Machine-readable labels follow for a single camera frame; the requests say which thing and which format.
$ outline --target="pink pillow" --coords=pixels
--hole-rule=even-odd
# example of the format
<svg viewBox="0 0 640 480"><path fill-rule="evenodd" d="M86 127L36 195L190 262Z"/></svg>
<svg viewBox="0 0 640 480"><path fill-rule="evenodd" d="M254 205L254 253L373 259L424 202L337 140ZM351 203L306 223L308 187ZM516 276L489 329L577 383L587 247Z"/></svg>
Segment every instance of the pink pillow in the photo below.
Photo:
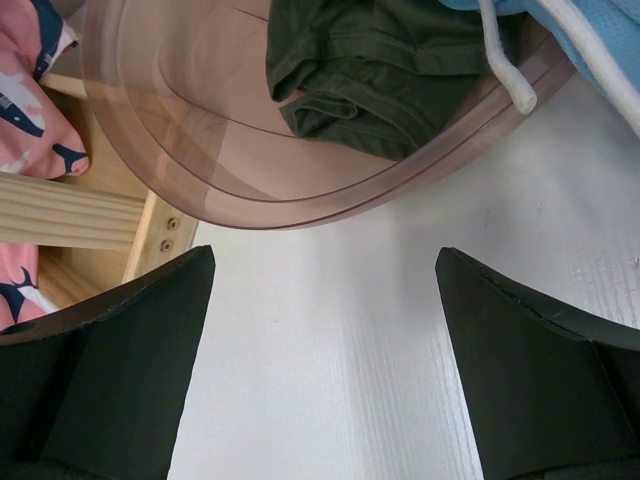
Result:
<svg viewBox="0 0 640 480"><path fill-rule="evenodd" d="M49 0L0 0L0 172L78 175L89 158L78 133L38 80L74 32ZM0 330L55 307L36 286L38 247L0 243Z"/></svg>

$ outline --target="wooden bed frame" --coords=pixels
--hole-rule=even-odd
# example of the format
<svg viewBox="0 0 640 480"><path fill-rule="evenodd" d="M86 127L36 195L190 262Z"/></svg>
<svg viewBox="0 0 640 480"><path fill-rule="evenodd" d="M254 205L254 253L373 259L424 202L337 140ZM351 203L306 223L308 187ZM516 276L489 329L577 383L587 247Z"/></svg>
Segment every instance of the wooden bed frame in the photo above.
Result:
<svg viewBox="0 0 640 480"><path fill-rule="evenodd" d="M56 181L0 173L0 241L41 245L38 284L65 308L138 277L191 247L197 221L157 197L122 162L82 80L42 82L91 159Z"/></svg>

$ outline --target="black foam piece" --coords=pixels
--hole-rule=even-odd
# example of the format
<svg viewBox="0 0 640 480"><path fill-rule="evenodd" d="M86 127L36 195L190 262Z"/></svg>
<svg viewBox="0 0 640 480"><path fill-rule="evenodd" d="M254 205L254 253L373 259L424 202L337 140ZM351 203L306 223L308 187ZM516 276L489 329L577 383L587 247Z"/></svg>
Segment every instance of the black foam piece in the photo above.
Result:
<svg viewBox="0 0 640 480"><path fill-rule="evenodd" d="M440 295L486 480L640 453L640 332L454 249Z"/></svg>
<svg viewBox="0 0 640 480"><path fill-rule="evenodd" d="M211 294L194 249L150 274L0 335L0 463L166 478Z"/></svg>

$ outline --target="shark print fabric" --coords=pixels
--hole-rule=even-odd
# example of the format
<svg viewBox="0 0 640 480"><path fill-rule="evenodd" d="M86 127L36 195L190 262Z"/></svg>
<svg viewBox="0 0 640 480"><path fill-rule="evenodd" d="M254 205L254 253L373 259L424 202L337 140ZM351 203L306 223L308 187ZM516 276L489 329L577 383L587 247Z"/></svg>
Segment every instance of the shark print fabric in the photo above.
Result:
<svg viewBox="0 0 640 480"><path fill-rule="evenodd" d="M76 35L49 0L0 1L0 172L79 175L89 158L38 81ZM38 247L0 242L0 330L55 310L37 287Z"/></svg>

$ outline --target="screw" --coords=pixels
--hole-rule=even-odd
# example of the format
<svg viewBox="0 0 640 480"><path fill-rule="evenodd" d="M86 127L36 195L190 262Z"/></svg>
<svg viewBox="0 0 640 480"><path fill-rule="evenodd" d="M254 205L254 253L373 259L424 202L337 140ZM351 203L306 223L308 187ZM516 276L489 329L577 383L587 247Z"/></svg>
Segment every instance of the screw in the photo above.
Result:
<svg viewBox="0 0 640 480"><path fill-rule="evenodd" d="M167 230L176 230L180 226L180 220L176 217L171 217L167 221Z"/></svg>
<svg viewBox="0 0 640 480"><path fill-rule="evenodd" d="M173 241L163 240L162 243L160 244L160 251L168 252L169 250L171 250L171 247L173 247Z"/></svg>

